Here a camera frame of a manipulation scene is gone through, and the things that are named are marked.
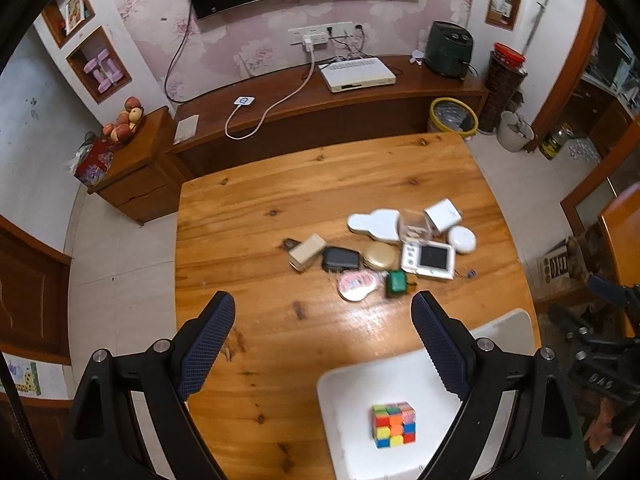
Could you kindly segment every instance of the pink dumbbell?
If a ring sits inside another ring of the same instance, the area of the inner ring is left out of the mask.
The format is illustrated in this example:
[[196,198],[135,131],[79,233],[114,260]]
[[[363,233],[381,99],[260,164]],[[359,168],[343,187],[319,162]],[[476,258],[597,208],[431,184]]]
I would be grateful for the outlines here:
[[98,82],[98,92],[101,94],[106,92],[107,88],[111,86],[111,81],[109,81],[95,57],[84,66],[84,73],[88,74],[90,72],[93,72],[95,80]]
[[120,70],[113,59],[109,57],[109,51],[106,48],[98,54],[98,62],[100,63],[102,71],[112,83],[119,81],[124,76],[122,70]]

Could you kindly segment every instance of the trash can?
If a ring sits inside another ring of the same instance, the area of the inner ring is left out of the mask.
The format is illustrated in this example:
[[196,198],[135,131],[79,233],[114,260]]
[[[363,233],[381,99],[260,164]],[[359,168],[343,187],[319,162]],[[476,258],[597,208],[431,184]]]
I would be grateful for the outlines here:
[[496,139],[500,145],[511,153],[519,152],[530,140],[534,139],[533,130],[529,123],[518,114],[502,112],[500,125],[496,133]]
[[478,129],[478,117],[462,101],[451,97],[439,97],[429,108],[429,132],[457,132],[460,137],[471,137]]

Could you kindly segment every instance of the rubik's cube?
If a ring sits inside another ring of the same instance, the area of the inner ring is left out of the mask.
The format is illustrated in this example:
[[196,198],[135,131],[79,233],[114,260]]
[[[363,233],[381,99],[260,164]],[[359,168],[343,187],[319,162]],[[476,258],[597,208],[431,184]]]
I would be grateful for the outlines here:
[[377,447],[415,442],[415,410],[408,402],[372,406],[371,427]]

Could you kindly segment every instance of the floral wallpaper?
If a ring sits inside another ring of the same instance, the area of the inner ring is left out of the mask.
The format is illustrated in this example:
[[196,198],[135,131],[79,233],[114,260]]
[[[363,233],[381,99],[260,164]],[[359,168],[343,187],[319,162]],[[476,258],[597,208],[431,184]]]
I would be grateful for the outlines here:
[[[471,0],[265,0],[187,23],[189,0],[114,0],[151,72],[160,85],[187,27],[190,36],[168,80],[169,94],[184,100],[212,89],[308,62],[287,31],[331,22],[362,24],[363,51],[410,54],[424,46],[431,22],[466,25]],[[318,59],[346,52],[332,44]]]

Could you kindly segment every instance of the tile floor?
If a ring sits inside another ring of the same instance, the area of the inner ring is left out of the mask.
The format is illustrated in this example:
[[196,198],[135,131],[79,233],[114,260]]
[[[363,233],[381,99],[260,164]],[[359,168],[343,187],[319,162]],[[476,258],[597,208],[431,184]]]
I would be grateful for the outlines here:
[[[559,202],[594,163],[572,161],[567,148],[551,162],[539,152],[509,153],[495,137],[482,135],[468,146],[503,211],[534,291],[536,277],[528,264],[570,234]],[[175,333],[177,214],[141,228],[99,196],[82,198],[75,237],[68,243],[73,256],[69,345],[76,382],[97,348],[138,352]],[[172,478],[142,394],[134,402],[156,470]]]

